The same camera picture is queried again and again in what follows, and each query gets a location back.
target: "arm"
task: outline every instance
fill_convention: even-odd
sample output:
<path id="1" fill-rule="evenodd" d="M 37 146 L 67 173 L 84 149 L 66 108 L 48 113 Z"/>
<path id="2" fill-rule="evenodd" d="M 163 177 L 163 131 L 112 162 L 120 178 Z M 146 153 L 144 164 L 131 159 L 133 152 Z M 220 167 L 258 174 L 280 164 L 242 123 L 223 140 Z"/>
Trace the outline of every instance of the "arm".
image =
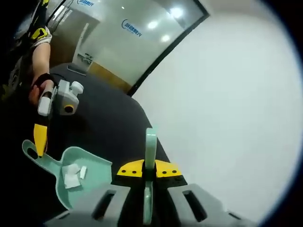
<path id="1" fill-rule="evenodd" d="M 49 43 L 41 43 L 39 44 L 34 52 L 33 52 L 33 82 L 38 79 L 41 75 L 45 73 L 49 73 L 49 59 L 50 59 L 50 53 L 51 53 L 51 46 Z M 41 90 L 44 90 L 45 88 L 52 88 L 53 82 L 51 80 L 46 80 L 40 87 L 37 87 L 36 85 L 33 87 L 31 92 L 29 93 L 29 100 L 30 102 L 37 106 L 39 103 L 40 98 L 40 92 Z"/>
<path id="2" fill-rule="evenodd" d="M 38 45 L 33 52 L 33 73 L 34 78 L 32 84 L 42 74 L 49 73 L 49 59 L 51 54 L 51 46 L 49 43 Z"/>

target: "dustpan handle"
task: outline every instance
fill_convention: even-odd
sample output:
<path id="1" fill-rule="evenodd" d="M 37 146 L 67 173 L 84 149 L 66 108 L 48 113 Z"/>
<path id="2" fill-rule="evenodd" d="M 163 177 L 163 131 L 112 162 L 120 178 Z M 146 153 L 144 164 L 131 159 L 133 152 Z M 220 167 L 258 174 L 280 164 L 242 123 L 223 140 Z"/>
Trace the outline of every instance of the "dustpan handle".
<path id="1" fill-rule="evenodd" d="M 38 157 L 37 159 L 34 159 L 27 152 L 28 149 L 30 149 L 30 148 L 37 153 L 36 147 L 31 141 L 29 141 L 29 140 L 23 141 L 23 143 L 22 143 L 23 153 L 30 160 L 32 160 L 34 163 L 36 163 L 41 168 L 45 169 L 47 172 L 55 175 L 56 177 L 59 176 L 59 173 L 61 170 L 60 162 L 58 162 L 57 160 L 53 159 L 52 157 L 50 157 L 49 155 L 47 155 L 45 153 L 43 154 L 42 157 Z"/>

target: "gray gripper base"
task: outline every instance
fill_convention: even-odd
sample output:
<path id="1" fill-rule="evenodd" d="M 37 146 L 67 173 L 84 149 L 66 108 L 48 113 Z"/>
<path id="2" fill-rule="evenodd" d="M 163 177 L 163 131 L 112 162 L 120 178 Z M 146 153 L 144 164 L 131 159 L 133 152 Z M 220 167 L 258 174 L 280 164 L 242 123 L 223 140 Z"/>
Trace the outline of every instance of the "gray gripper base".
<path id="1" fill-rule="evenodd" d="M 103 184 L 81 197 L 73 210 L 47 221 L 45 225 L 49 227 L 116 227 L 129 191 L 129 187 Z M 95 220 L 94 214 L 108 194 L 113 194 L 113 197 L 106 212 L 102 219 Z"/>
<path id="2" fill-rule="evenodd" d="M 204 191 L 197 184 L 168 188 L 175 205 L 178 218 L 183 227 L 254 227 L 251 221 L 242 217 L 235 218 L 223 209 L 222 203 Z M 204 219 L 197 220 L 185 195 L 194 195 L 192 198 L 201 205 Z"/>

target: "ceiling light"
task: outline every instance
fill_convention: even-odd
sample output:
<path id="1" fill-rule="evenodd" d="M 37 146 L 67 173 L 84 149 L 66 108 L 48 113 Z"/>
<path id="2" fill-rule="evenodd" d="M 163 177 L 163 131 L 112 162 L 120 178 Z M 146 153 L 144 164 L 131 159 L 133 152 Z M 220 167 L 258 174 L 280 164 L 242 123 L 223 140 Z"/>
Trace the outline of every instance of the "ceiling light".
<path id="1" fill-rule="evenodd" d="M 180 8 L 172 8 L 170 13 L 174 18 L 179 18 L 183 15 L 183 10 Z"/>
<path id="2" fill-rule="evenodd" d="M 147 27 L 148 27 L 149 29 L 154 29 L 156 26 L 158 26 L 158 22 L 157 22 L 157 21 L 152 21 L 152 22 L 150 22 L 150 23 L 147 25 Z"/>
<path id="3" fill-rule="evenodd" d="M 162 38 L 161 38 L 161 42 L 167 42 L 168 40 L 170 40 L 169 35 L 164 35 L 164 36 L 162 36 Z"/>

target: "person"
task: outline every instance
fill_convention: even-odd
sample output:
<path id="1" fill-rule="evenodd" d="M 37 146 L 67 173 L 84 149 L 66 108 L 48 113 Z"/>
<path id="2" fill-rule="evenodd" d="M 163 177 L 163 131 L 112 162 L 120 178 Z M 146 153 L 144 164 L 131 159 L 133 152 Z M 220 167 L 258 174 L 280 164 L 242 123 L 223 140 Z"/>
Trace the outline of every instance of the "person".
<path id="1" fill-rule="evenodd" d="M 52 35 L 46 27 L 46 10 L 49 0 L 39 0 L 18 26 L 13 45 L 8 52 L 6 77 L 0 83 L 1 101 L 11 96 L 23 82 L 30 84 L 28 99 L 34 106 L 46 87 L 53 87 L 53 81 L 46 79 L 43 83 L 34 83 L 42 75 L 49 75 Z"/>

